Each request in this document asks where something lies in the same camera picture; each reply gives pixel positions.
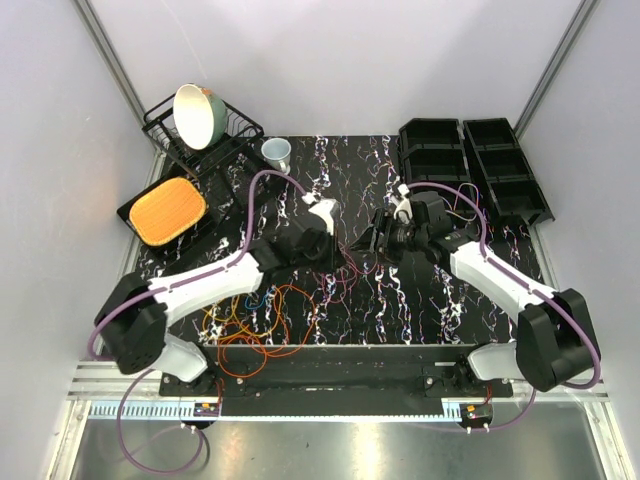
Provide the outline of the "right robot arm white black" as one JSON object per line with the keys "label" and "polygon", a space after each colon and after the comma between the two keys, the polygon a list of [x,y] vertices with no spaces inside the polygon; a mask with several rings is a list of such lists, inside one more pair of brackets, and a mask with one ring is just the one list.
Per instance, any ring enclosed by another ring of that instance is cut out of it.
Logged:
{"label": "right robot arm white black", "polygon": [[379,208],[352,251],[371,252],[397,265],[408,252],[479,290],[516,325],[511,343],[490,343],[459,361],[454,384],[476,396],[490,380],[524,380],[547,392],[577,388],[574,377],[591,371],[588,389],[601,375],[588,306],[574,289],[556,291],[534,281],[496,256],[481,234],[455,227],[447,202],[434,191],[402,193]]}

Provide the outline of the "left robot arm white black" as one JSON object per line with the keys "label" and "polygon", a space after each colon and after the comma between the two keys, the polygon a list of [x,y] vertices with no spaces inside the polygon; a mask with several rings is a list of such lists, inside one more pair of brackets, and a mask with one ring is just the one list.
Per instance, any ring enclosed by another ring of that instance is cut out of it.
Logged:
{"label": "left robot arm white black", "polygon": [[338,266],[336,231],[334,218],[307,213],[252,241],[246,253],[151,280],[125,275],[94,320],[107,358],[123,375],[158,370],[179,379],[193,395],[208,394],[216,372],[202,349],[171,334],[171,326],[207,305],[253,293],[279,274]]}

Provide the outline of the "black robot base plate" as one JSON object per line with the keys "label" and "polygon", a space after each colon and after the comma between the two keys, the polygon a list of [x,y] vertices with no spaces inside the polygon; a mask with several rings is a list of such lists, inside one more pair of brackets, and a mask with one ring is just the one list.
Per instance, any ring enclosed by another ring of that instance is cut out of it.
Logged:
{"label": "black robot base plate", "polygon": [[463,367],[469,345],[304,346],[266,359],[248,346],[223,356],[204,350],[209,369],[186,384],[163,374],[159,394],[203,401],[222,395],[232,417],[431,416],[454,419],[445,401],[508,399],[504,380],[480,382]]}

